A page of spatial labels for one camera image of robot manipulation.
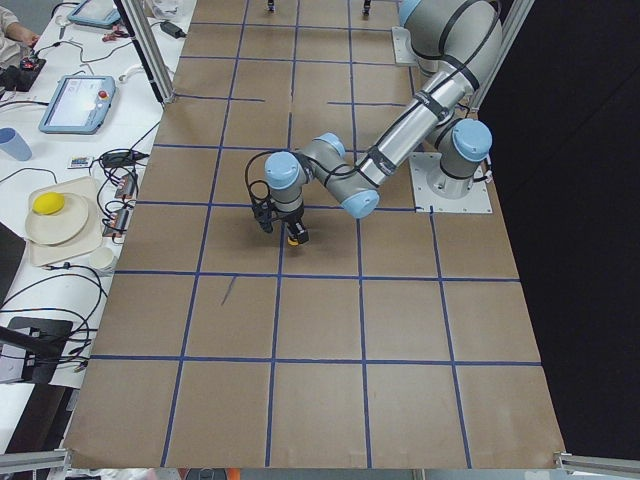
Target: person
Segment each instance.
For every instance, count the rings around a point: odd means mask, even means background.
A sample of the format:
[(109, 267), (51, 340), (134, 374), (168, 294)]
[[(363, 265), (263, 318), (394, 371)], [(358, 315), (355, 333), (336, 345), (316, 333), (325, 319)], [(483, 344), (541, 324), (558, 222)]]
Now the person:
[(40, 35), (22, 25), (18, 18), (4, 7), (0, 7), (0, 68), (17, 67), (20, 60), (29, 55)]

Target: cup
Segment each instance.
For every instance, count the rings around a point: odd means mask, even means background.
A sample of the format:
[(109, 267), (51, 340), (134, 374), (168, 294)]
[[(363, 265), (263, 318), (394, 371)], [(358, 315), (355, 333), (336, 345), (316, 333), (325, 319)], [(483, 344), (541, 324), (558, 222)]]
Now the cup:
[(16, 160), (24, 162), (31, 158), (31, 149), (22, 136), (11, 127), (0, 128), (0, 149)]
[(89, 255), (89, 266), (101, 277), (113, 275), (118, 263), (118, 257), (109, 247), (96, 248)]

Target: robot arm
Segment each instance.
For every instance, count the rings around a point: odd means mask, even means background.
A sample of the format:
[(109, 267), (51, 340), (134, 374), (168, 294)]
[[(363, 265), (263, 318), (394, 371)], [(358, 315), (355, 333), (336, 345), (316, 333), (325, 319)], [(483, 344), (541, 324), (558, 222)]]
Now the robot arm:
[[(477, 158), (486, 156), (488, 130), (450, 125), (456, 104), (480, 86), (497, 60), (499, 12), (488, 0), (404, 0), (400, 23), (410, 32), (410, 47), (429, 80), (355, 165), (344, 161), (344, 146), (330, 133), (297, 152), (271, 155), (265, 163), (267, 197), (251, 194), (254, 216), (265, 231), (273, 229), (274, 219), (282, 220), (289, 243), (308, 240), (302, 186), (314, 179), (353, 217), (367, 216), (378, 204), (377, 189), (426, 138), (441, 149), (443, 171), (454, 180), (472, 177)], [(477, 134), (480, 145), (470, 145)]]

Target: white plate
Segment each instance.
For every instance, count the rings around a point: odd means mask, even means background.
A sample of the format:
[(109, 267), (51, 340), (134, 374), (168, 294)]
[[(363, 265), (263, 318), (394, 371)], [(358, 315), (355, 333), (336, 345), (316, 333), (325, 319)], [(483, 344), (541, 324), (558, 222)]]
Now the white plate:
[(52, 215), (30, 210), (25, 222), (29, 239), (40, 245), (56, 245), (73, 238), (89, 218), (89, 204), (80, 195), (65, 193), (64, 207)]

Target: white table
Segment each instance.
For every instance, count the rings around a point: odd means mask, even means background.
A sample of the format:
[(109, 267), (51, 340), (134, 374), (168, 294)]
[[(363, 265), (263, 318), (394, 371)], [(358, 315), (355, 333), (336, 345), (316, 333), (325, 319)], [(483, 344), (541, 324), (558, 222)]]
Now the white table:
[[(191, 21), (191, 15), (196, 0), (184, 0), (183, 13), (179, 19), (174, 20), (185, 32)], [(61, 6), (56, 15), (66, 15), (70, 7)], [(149, 19), (153, 24), (158, 20)], [(160, 30), (158, 26), (152, 28), (165, 64), (171, 71), (175, 71), (184, 44), (183, 39), (174, 39)], [(43, 32), (36, 50), (52, 45), (58, 41), (60, 27), (52, 20)], [(63, 40), (81, 43), (84, 59), (91, 60), (107, 55), (115, 47), (129, 42), (128, 39), (118, 39), (115, 42), (103, 42), (102, 36), (106, 30), (69, 25), (65, 30)], [(2, 101), (11, 100), (37, 100), (48, 102), (56, 89), (58, 80), (63, 75), (70, 75), (84, 70), (91, 75), (110, 75), (116, 80), (117, 92), (114, 96), (111, 109), (104, 124), (94, 135), (51, 135), (38, 130), (38, 124), (42, 118), (45, 107), (37, 105), (8, 106), (0, 109), (0, 128), (13, 127), (30, 145), (33, 156), (26, 162), (20, 162), (10, 158), (4, 152), (0, 152), (0, 178), (5, 178), (21, 168), (43, 168), (55, 172), (58, 182), (65, 182), (88, 175), (87, 170), (69, 170), (69, 159), (74, 156), (98, 157), (103, 152), (114, 148), (131, 147), (147, 130), (156, 124), (162, 116), (162, 107), (157, 102), (151, 86), (142, 70), (129, 75), (123, 82), (119, 77), (130, 67), (139, 65), (140, 60), (134, 46), (128, 45), (116, 51), (111, 57), (95, 63), (91, 63), (91, 70), (86, 65), (81, 65), (80, 50), (68, 44), (62, 44), (56, 48), (49, 48), (40, 53), (40, 57), (47, 60), (43, 71), (36, 80), (31, 90), (27, 93), (18, 93), (15, 96), (5, 94)], [(136, 150), (149, 153), (153, 145), (155, 130), (136, 146)], [(102, 183), (104, 176), (99, 168), (92, 169), (93, 176)], [(28, 212), (28, 197), (34, 190), (52, 185), (54, 183), (51, 174), (46, 172), (25, 171), (11, 179), (0, 183), (0, 220), (11, 228), (16, 234), (26, 237), (24, 221)], [(115, 189), (108, 185), (105, 187), (101, 200), (102, 204), (113, 199)], [(116, 254), (121, 247), (115, 245), (110, 239), (103, 239), (103, 245), (109, 246)], [(77, 265), (88, 265), (88, 255), (83, 255), (69, 260)], [(88, 271), (73, 270), (72, 273), (82, 275)], [(9, 295), (31, 285), (43, 278), (66, 271), (49, 272), (42, 268), (33, 267), (28, 260), (22, 259), (22, 264), (16, 276)], [(102, 283), (108, 292), (111, 285), (111, 277), (103, 277)], [(57, 278), (48, 281), (42, 286), (29, 290), (15, 300), (12, 300), (5, 308), (21, 309), (35, 307), (56, 307), (77, 311), (86, 315), (97, 299), (98, 290), (86, 280), (76, 277)], [(99, 309), (89, 321), (91, 328), (97, 328), (100, 324), (104, 309), (104, 300)], [(0, 325), (6, 326), (11, 318), (20, 314), (0, 313)], [(24, 314), (40, 318), (73, 320), (69, 314), (59, 312), (31, 312)], [(77, 344), (68, 343), (65, 354)], [(88, 356), (91, 347), (82, 353)], [(74, 365), (58, 367), (51, 384), (79, 388), (82, 385), (83, 372), (75, 372)], [(33, 385), (14, 384), (0, 385), (0, 452), (5, 452), (13, 431), (24, 410), (26, 402), (31, 394)]]

